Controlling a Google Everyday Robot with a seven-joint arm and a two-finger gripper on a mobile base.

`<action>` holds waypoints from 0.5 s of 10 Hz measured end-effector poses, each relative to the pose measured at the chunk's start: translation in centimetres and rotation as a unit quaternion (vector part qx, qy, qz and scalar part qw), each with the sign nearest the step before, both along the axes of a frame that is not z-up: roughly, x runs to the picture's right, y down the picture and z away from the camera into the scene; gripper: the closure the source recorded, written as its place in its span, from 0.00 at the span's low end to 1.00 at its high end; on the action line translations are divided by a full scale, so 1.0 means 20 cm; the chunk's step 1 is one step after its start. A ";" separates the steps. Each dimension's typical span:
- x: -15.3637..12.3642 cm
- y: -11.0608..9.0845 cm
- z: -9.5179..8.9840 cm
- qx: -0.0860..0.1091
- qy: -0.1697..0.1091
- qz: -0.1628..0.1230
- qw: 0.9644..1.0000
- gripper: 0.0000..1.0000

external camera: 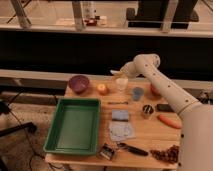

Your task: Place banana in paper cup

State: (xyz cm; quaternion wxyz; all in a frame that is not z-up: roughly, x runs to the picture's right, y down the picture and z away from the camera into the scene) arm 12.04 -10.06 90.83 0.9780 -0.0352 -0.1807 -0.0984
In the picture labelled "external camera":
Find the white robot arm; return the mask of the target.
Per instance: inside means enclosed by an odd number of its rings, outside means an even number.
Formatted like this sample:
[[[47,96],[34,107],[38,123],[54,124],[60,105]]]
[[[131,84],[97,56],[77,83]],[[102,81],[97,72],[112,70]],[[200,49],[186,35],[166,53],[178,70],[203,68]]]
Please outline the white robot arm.
[[[121,73],[146,77],[182,120],[177,171],[213,171],[213,105],[202,104],[157,67],[157,54],[140,54]]]

